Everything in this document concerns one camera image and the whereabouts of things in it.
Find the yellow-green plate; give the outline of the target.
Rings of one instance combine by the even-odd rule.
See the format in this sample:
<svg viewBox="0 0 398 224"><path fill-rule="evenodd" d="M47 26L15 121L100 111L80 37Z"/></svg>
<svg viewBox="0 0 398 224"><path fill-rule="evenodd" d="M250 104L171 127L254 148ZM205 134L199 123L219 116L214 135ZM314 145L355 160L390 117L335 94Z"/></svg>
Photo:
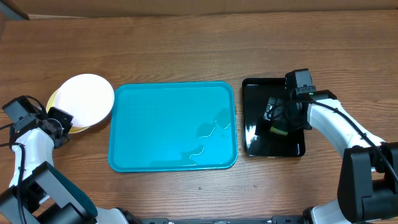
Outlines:
<svg viewBox="0 0 398 224"><path fill-rule="evenodd" d="M56 97L57 92L58 92L58 90L54 91L52 93L52 95L50 96L50 98L49 98L49 100L47 102L46 112L48 112L49 109L55 105L55 97ZM89 126L86 126L86 127L83 127L83 128L72 126L71 129L69 130L69 133L70 134L80 133L82 131L87 130L88 128L89 128Z"/></svg>

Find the green and yellow sponge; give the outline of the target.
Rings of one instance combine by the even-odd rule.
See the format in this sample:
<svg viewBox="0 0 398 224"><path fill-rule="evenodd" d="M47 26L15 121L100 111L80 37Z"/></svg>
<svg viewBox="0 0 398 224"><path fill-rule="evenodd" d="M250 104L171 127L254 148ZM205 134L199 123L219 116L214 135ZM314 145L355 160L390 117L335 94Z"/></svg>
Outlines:
<svg viewBox="0 0 398 224"><path fill-rule="evenodd" d="M289 133L289 128L287 126L272 125L269 129L271 133L279 134L281 136L287 136Z"/></svg>

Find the white plate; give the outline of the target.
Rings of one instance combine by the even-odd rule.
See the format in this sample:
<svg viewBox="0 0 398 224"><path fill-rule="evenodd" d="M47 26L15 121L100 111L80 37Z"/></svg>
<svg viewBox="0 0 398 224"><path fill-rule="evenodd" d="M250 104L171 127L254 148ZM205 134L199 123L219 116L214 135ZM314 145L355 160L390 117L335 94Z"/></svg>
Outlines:
<svg viewBox="0 0 398 224"><path fill-rule="evenodd" d="M105 78L85 73L69 78L57 90L54 107L73 116L72 124L84 128L99 123L114 104L114 89Z"/></svg>

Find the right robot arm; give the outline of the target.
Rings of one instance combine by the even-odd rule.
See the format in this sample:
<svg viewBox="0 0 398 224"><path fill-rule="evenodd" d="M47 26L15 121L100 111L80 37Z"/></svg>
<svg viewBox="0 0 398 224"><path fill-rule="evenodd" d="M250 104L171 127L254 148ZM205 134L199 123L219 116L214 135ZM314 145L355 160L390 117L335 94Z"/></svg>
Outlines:
<svg viewBox="0 0 398 224"><path fill-rule="evenodd" d="M306 209L304 223L367 223L397 216L397 143L362 127L331 91L269 98L264 117L277 134L317 129L342 157L337 198Z"/></svg>

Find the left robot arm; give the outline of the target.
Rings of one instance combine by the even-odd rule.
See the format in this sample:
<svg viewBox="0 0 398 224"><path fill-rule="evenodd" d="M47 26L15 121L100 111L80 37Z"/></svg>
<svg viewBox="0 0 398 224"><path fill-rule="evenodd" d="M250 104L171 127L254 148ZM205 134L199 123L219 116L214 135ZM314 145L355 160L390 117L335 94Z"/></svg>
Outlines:
<svg viewBox="0 0 398 224"><path fill-rule="evenodd" d="M12 120L14 180L1 194L1 213L11 223L133 223L120 208L95 207L91 199L52 164L52 151L68 139L72 116L52 108L13 102L3 108Z"/></svg>

